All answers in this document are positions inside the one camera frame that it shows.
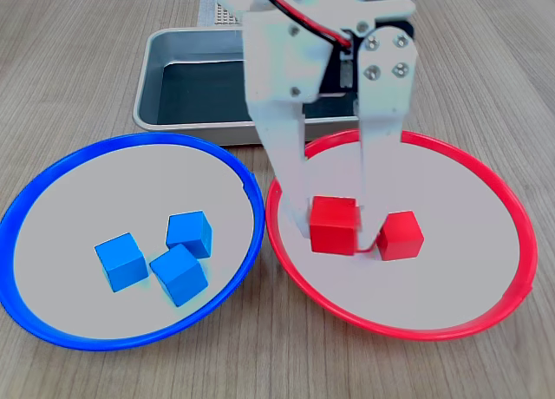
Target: wood grain surface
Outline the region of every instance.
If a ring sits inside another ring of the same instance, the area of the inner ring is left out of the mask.
[[[555,397],[555,0],[417,0],[420,62],[407,129],[493,168],[534,223],[532,295],[504,323],[449,343],[369,334],[310,301],[268,239],[210,317],[136,350],[38,341],[0,311],[0,398]],[[0,211],[66,154],[139,131],[147,37],[196,23],[199,0],[0,0]],[[259,147],[232,150],[264,195]]]

